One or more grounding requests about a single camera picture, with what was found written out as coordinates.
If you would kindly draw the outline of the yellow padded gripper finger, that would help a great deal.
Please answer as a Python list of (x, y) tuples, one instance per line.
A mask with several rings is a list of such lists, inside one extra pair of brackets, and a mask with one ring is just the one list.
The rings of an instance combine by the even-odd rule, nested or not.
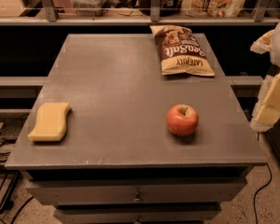
[(262, 35), (260, 38), (258, 38), (256, 41), (253, 42), (253, 44), (250, 47), (250, 50), (257, 54), (272, 52), (273, 51), (273, 33), (274, 33), (274, 30), (270, 30), (269, 32)]
[(252, 112), (250, 127), (255, 132), (266, 132), (280, 120), (280, 73), (266, 76), (259, 90), (258, 101)]

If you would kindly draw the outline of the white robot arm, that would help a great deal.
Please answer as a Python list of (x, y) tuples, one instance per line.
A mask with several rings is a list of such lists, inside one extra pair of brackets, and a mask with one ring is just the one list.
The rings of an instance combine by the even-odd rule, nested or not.
[[(270, 61), (280, 68), (280, 22), (276, 27), (255, 41), (250, 50), (270, 53)], [(267, 132), (280, 120), (280, 72), (267, 75), (260, 86), (258, 101), (252, 112), (250, 127), (259, 133)]]

